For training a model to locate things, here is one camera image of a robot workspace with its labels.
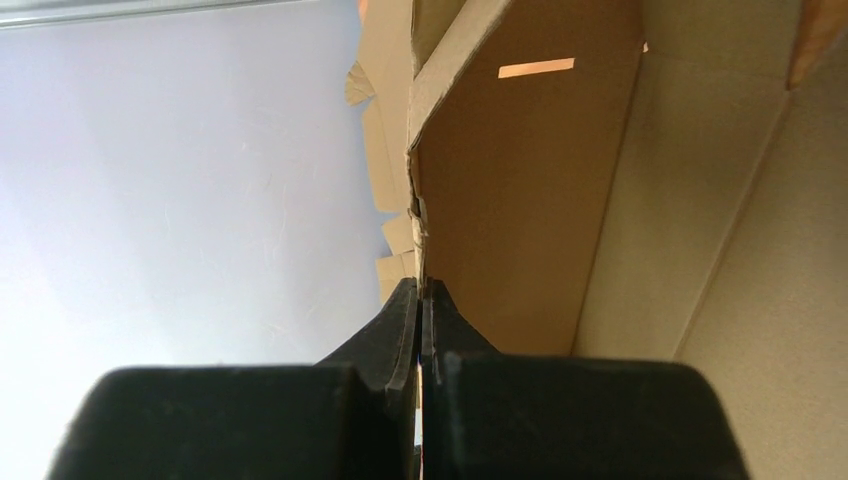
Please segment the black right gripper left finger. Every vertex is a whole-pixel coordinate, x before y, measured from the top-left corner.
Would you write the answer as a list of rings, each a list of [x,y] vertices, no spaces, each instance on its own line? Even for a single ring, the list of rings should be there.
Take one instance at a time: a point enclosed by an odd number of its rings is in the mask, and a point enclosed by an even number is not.
[[[414,479],[418,293],[313,365],[124,368],[89,392],[53,479]]]

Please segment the brown cardboard box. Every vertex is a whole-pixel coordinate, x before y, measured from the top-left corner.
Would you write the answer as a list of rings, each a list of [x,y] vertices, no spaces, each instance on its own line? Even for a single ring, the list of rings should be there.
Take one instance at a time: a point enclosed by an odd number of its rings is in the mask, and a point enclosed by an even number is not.
[[[680,360],[758,479],[847,475],[843,1],[363,1],[384,235],[511,353]]]

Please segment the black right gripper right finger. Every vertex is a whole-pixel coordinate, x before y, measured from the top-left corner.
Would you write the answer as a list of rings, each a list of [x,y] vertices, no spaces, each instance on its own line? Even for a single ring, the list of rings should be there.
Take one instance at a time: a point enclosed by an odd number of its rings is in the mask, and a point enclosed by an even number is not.
[[[498,351],[447,286],[422,299],[427,479],[745,479],[720,400],[679,364]]]

